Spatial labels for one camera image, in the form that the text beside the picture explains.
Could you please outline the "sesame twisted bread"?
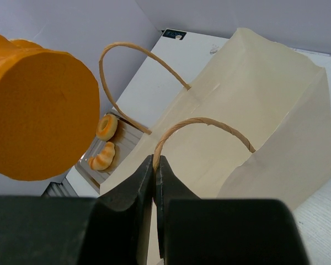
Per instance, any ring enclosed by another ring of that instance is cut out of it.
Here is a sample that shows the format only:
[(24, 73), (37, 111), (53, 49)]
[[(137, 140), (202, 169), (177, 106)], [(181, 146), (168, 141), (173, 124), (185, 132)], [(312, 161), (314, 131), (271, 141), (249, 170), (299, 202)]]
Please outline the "sesame twisted bread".
[(72, 167), (95, 137), (99, 103), (83, 62), (0, 35), (0, 173), (41, 181)]

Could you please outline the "beige paper bag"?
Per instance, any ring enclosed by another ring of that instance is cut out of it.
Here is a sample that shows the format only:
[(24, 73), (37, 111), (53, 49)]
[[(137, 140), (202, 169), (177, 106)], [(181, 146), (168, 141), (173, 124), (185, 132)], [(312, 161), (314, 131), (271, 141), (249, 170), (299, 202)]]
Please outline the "beige paper bag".
[(101, 194), (134, 173), (170, 127), (195, 117), (228, 124), (255, 148), (250, 153), (214, 126), (175, 132), (162, 154), (202, 198), (276, 198), (293, 210), (331, 179), (331, 56), (297, 52), (245, 28), (230, 39), (164, 36), (153, 52), (191, 87), (145, 60), (117, 104), (151, 134), (100, 185)]

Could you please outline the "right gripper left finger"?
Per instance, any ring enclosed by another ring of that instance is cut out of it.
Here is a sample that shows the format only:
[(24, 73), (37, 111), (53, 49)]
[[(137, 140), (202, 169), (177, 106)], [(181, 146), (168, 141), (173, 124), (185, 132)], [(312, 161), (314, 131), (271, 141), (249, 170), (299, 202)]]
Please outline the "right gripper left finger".
[(146, 264), (152, 156), (99, 198), (0, 196), (0, 264)]

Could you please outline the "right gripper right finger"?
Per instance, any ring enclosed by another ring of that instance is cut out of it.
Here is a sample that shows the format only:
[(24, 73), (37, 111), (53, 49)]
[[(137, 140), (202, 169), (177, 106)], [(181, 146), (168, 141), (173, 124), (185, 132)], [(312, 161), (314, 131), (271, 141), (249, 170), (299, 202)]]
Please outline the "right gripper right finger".
[(277, 199), (201, 199), (161, 156), (159, 255), (165, 264), (309, 264), (289, 208)]

